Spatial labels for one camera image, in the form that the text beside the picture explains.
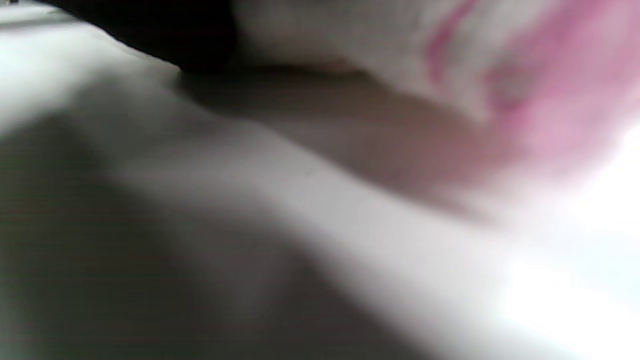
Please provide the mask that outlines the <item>person's right hand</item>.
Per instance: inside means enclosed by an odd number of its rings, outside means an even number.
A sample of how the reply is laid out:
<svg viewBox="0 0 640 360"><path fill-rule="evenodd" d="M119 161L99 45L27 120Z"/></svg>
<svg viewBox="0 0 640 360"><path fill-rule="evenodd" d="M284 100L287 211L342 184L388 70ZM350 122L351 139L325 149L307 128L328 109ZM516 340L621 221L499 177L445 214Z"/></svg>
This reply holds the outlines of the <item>person's right hand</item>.
<svg viewBox="0 0 640 360"><path fill-rule="evenodd" d="M218 72L239 50L230 0L48 0L46 4L185 72Z"/></svg>

